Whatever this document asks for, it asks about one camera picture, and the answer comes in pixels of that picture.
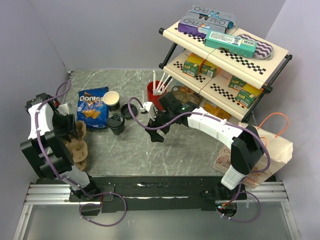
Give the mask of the black paper coffee cup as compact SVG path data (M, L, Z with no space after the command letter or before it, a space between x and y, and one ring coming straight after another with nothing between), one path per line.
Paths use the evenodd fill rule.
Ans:
M112 133L116 136L120 136L124 133L125 131L125 126L124 125L120 125L120 126L117 126L117 127L112 127L112 126L109 126L108 127Z

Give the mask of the black coffee cup lid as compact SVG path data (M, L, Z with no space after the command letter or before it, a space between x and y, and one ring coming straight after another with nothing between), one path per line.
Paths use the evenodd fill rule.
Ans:
M131 109L131 112L133 113L133 115L136 117L138 115L137 107L131 103L130 109ZM126 120L133 119L131 112L129 110L128 104L124 104L120 109L120 113L121 113L122 117L125 118Z
M125 119L121 115L112 115L107 120L107 126L113 130L120 130L125 128Z

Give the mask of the brown paper takeout bag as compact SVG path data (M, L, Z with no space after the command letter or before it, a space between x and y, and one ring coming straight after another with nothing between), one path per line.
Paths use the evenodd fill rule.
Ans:
M270 166L265 172L250 173L243 184L255 189L263 182L267 181L272 175L278 172L292 158L293 143L280 135L268 132L261 127L256 126L261 141L266 145L270 155ZM213 163L213 168L225 174L231 165L231 151L227 146L223 146L218 157Z

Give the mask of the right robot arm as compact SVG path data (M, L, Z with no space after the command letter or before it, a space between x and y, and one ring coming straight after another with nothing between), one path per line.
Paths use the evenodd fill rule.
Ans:
M159 98L162 110L153 102L141 104L140 110L148 114L149 121L144 127L152 142L162 143L172 124L184 125L199 130L223 143L230 150L230 166L222 177L218 193L223 199L230 199L236 193L236 186L248 176L266 153L266 146L257 129L251 125L241 127L220 119L193 102L182 103L173 93Z

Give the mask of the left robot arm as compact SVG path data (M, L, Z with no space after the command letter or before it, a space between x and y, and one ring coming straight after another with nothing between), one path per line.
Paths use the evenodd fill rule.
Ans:
M67 104L60 104L46 93L27 101L25 110L31 119L31 129L20 149L36 175L67 183L79 199L95 200L100 190L86 172L86 124L75 120Z

